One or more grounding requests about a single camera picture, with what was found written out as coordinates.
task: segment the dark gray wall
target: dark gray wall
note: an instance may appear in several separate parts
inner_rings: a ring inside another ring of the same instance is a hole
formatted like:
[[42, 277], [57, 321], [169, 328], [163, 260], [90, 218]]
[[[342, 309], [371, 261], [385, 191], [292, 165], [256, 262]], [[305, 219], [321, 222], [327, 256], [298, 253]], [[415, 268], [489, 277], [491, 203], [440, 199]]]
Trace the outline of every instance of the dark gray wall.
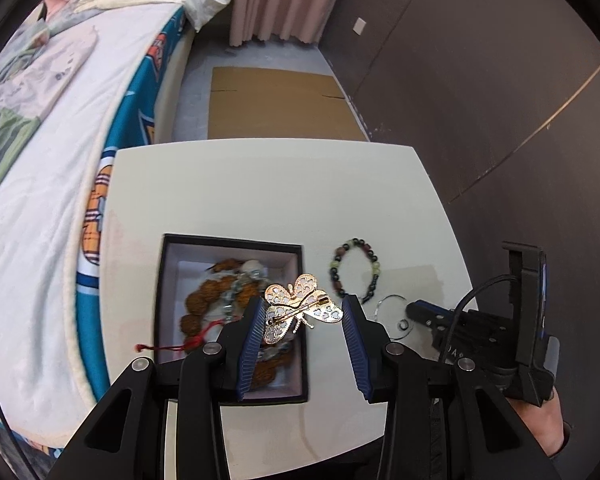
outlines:
[[[585, 478], [600, 459], [600, 44], [564, 0], [338, 0], [320, 49], [371, 139], [416, 149], [474, 284], [507, 269], [502, 240], [547, 250], [574, 425], [558, 467]], [[504, 294], [478, 304], [508, 311]]]

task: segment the gold brooch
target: gold brooch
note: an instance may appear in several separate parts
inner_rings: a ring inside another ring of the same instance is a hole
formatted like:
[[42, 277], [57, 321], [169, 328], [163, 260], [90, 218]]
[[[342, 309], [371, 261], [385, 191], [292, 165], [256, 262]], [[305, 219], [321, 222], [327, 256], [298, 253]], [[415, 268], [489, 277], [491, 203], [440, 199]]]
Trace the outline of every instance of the gold brooch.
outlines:
[[266, 322], [262, 340], [273, 345], [280, 341], [289, 330], [291, 322], [297, 319], [294, 333], [304, 323], [309, 324], [304, 318], [308, 314], [325, 323], [338, 323], [342, 321], [342, 310], [331, 301], [323, 290], [318, 290], [318, 280], [311, 274], [301, 274], [296, 279], [296, 284], [288, 286], [269, 285], [264, 292], [264, 299], [269, 303], [266, 311]]

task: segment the red string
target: red string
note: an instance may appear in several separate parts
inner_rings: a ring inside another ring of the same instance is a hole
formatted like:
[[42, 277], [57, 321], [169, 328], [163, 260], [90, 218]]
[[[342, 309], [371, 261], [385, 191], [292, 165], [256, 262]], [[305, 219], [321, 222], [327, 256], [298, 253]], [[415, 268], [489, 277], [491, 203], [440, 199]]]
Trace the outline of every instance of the red string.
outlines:
[[141, 352], [142, 350], [173, 350], [174, 352], [184, 352], [185, 350], [193, 350], [194, 348], [198, 348], [200, 345], [205, 342], [205, 335], [209, 330], [217, 325], [224, 325], [224, 319], [217, 319], [209, 323], [206, 328], [200, 331], [199, 334], [187, 337], [184, 340], [184, 343], [179, 346], [149, 346], [143, 344], [136, 345], [136, 352]]

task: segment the black device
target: black device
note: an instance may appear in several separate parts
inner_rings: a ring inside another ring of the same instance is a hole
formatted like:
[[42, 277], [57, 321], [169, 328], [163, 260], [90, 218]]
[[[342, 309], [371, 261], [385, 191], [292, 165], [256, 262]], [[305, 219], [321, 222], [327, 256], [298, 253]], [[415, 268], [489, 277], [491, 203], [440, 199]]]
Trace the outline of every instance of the black device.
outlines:
[[[544, 332], [546, 255], [541, 248], [504, 242], [509, 251], [509, 303], [512, 318], [477, 310], [460, 314], [448, 357], [471, 358], [503, 393], [541, 406], [552, 397], [560, 342]], [[407, 316], [429, 326], [433, 346], [441, 351], [453, 311], [424, 300], [407, 306]]]
[[[366, 320], [355, 296], [343, 300], [343, 328], [358, 388], [388, 402], [378, 478], [429, 480], [430, 414], [440, 410], [445, 480], [557, 480], [551, 461], [487, 376], [469, 359], [456, 365], [419, 357]], [[176, 477], [229, 480], [219, 407], [239, 402], [253, 375], [264, 301], [216, 343], [155, 365], [133, 361], [74, 434], [48, 480], [163, 478], [166, 404], [178, 400]]]

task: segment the silver screw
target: silver screw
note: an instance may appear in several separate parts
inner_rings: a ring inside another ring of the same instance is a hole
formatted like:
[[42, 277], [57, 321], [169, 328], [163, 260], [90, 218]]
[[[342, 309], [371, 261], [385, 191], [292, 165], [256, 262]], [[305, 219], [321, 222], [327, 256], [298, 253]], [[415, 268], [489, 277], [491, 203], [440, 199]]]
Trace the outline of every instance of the silver screw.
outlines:
[[131, 369], [135, 372], [141, 372], [142, 370], [146, 370], [148, 366], [149, 359], [147, 359], [146, 357], [139, 357], [131, 363]]
[[469, 357], [461, 357], [458, 359], [458, 367], [465, 372], [472, 372], [475, 370], [475, 363]]
[[202, 351], [207, 355], [215, 355], [221, 350], [222, 345], [216, 342], [207, 343], [202, 347]]
[[384, 347], [384, 349], [391, 355], [404, 354], [404, 346], [402, 346], [400, 343], [389, 343]]

